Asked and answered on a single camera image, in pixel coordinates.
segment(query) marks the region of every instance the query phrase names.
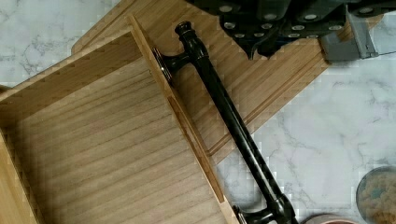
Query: wooden drawer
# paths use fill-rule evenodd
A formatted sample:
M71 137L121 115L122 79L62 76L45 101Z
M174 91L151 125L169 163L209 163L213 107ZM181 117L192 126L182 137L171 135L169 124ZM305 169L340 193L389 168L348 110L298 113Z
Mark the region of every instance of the wooden drawer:
M0 95L0 195L13 195L2 223L232 223L203 140L132 23L134 37Z

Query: round container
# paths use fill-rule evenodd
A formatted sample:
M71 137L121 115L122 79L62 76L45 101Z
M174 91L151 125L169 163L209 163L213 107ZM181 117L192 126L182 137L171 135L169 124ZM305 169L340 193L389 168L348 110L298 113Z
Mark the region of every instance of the round container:
M356 192L356 204L367 223L396 221L396 167L384 166L363 177Z
M322 215L318 217L312 217L305 224L358 224L352 219L346 217L339 217L337 215Z

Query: gray object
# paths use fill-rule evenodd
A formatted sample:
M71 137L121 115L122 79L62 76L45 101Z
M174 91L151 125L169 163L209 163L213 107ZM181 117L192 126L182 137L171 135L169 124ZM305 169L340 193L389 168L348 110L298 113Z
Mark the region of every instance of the gray object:
M375 49L364 18L358 18L346 11L354 38L341 42L336 33L325 35L321 44L330 63L374 58L379 55Z

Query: wood grain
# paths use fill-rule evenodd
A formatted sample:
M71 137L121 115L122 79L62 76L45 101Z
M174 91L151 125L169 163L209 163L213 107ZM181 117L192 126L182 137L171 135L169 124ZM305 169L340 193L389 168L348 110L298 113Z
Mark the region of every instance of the wood grain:
M145 31L142 30L139 22L133 15L128 19L130 21L131 31L134 39L136 40L137 46L140 48L140 51L146 59L151 74L163 90L163 95L166 98L168 105L172 109L173 115L177 120L177 124L189 143L195 158L198 161L198 164L204 172L209 186L213 189L213 192L217 196L223 215L227 219L228 223L239 223L236 219L233 209L227 202L222 192L221 186L214 171L215 165L213 164L213 161L210 160L205 154L207 148L204 140L187 113L185 106L181 103L177 92L169 85L168 81L164 77L161 67L156 62L156 59L152 53L152 49L154 47L152 46L149 37L146 35Z
M13 125L139 57L131 34L72 55L0 94L0 126Z
M226 223L143 58L7 132L46 223Z
M261 127L329 66L323 61L318 41L308 39L287 45L270 60L256 56L256 60L250 62L221 30L217 17L183 0L120 1L77 42L73 52L79 52L103 38L117 36L119 31L125 32L128 24L124 18L131 14L137 17L153 44L166 55L178 54L183 50L173 30L179 22L191 21L251 132ZM373 19L370 24L376 24L379 20ZM350 38L350 29L346 27L341 35L344 39ZM187 112L205 140L207 155L220 162L234 147L205 86L192 66L179 71L175 83Z
M37 224L17 169L0 130L0 223Z

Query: marble countertop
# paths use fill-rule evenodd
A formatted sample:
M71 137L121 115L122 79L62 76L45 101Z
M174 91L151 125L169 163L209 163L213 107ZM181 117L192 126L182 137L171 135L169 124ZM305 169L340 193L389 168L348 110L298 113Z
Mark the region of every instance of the marble countertop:
M0 84L13 87L69 56L118 2L2 1ZM396 45L396 14L373 32L382 46ZM355 204L359 181L375 167L396 165L394 60L388 54L333 65L253 134L299 220L335 213L364 223ZM246 209L265 205L239 152L218 170L231 201Z

